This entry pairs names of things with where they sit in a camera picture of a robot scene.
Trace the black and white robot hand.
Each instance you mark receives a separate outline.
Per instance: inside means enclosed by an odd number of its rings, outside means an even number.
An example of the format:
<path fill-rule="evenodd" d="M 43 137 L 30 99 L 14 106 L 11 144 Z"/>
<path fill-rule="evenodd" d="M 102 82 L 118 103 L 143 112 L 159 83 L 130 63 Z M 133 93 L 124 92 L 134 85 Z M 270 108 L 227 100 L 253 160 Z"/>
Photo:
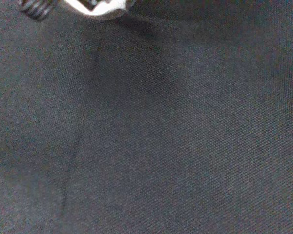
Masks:
<path fill-rule="evenodd" d="M 134 0 L 19 0 L 18 8 L 36 21 L 45 19 L 56 6 L 95 20 L 109 20 L 123 15 L 134 3 Z"/>

